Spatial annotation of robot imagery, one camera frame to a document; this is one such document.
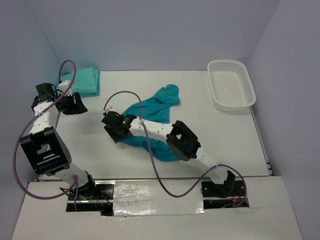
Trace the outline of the dark teal t shirt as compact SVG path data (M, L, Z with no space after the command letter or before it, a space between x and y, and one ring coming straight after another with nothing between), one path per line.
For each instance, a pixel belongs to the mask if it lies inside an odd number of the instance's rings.
M170 122L170 108L180 104L179 87L174 84L168 84L141 103L141 117L143 119L168 124ZM145 136L127 136L121 142L131 147L141 147L146 151L149 150ZM176 162L179 160L174 156L166 142L151 138L150 145L153 157L159 161Z

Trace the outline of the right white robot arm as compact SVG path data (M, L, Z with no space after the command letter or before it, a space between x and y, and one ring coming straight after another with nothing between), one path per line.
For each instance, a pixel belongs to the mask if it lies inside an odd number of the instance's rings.
M171 193L164 185L156 168L155 159L164 162L195 161L197 166L204 169L202 178L215 178L212 171L220 167L203 149L198 137L182 121L161 123L140 118L133 114L120 114L114 110L103 112L104 129L115 143L124 143L131 147L140 147L150 154L155 176L170 196Z

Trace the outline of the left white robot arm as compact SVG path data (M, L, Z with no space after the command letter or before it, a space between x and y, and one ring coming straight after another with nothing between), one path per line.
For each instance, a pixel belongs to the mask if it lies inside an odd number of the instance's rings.
M78 177L77 197L90 200L98 194L98 186L87 171L73 164L71 153L56 130L60 114L78 115L88 111L70 84L70 80L65 80L56 89L50 83L36 86L38 96L31 108L37 119L19 143L36 174L54 176L70 185Z

